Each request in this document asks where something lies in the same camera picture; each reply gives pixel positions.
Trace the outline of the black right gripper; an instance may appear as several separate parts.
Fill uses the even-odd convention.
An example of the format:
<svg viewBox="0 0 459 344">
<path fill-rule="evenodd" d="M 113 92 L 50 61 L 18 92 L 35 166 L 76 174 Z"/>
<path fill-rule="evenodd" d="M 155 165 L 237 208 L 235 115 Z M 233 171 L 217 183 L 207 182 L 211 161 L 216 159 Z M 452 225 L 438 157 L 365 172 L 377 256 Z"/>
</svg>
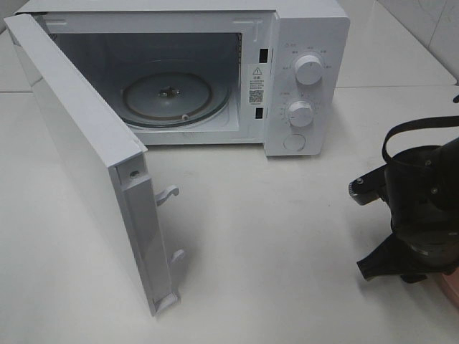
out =
<svg viewBox="0 0 459 344">
<path fill-rule="evenodd" d="M 398 275 L 405 283 L 418 283 L 427 274 L 451 274 L 458 267 L 458 222 L 392 222 L 391 229 L 392 234 L 356 263 L 364 279 Z"/>
</svg>

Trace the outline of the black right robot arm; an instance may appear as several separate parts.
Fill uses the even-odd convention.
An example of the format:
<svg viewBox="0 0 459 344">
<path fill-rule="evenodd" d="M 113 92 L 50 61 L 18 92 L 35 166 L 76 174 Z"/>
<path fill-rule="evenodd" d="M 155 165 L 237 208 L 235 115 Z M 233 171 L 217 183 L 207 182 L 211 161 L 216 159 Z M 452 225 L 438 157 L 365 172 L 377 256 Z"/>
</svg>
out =
<svg viewBox="0 0 459 344">
<path fill-rule="evenodd" d="M 406 283 L 458 268 L 458 140 L 398 153 L 349 184 L 357 204 L 381 199 L 392 233 L 358 261 L 364 279 L 399 276 Z"/>
</svg>

